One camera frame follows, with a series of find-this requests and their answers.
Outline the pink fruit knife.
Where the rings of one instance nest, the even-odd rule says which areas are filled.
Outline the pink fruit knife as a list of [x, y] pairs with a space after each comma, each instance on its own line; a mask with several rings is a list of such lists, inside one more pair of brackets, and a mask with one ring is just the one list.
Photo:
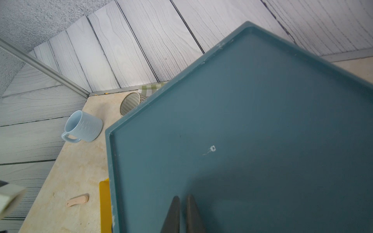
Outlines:
[[74, 205], [85, 204], [89, 201], [89, 194], [82, 194], [66, 201], [66, 207], [72, 207]]

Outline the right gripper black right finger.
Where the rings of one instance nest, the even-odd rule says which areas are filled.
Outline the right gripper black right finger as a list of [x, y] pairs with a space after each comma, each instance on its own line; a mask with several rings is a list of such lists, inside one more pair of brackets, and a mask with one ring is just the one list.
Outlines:
[[207, 230], [203, 224], [195, 198], [193, 195], [188, 195], [186, 201], [186, 232], [206, 233]]

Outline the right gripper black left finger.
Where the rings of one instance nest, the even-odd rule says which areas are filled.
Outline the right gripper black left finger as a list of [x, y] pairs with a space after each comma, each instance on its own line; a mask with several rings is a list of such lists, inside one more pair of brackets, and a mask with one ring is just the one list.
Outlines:
[[160, 233], [180, 233], [180, 199], [175, 196], [169, 207]]

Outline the teal drawer cabinet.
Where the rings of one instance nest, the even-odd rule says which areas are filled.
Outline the teal drawer cabinet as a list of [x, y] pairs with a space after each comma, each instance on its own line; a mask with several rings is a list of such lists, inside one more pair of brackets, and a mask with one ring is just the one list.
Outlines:
[[246, 22], [106, 132], [115, 233], [370, 233], [373, 86]]

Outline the yellow drawer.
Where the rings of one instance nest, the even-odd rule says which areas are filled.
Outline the yellow drawer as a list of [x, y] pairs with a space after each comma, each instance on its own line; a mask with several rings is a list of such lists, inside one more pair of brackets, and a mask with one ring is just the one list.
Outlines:
[[101, 233], [112, 233], [112, 210], [109, 179], [99, 183]]

